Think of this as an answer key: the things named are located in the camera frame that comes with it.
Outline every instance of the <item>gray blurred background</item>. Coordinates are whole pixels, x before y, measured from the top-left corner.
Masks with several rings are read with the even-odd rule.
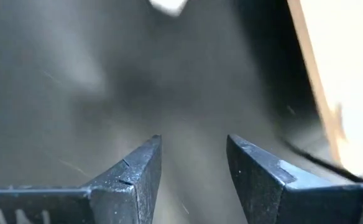
[[[0,185],[82,184],[162,134],[154,223],[246,223],[229,133],[328,177],[276,138],[326,149],[285,2],[0,1]]]

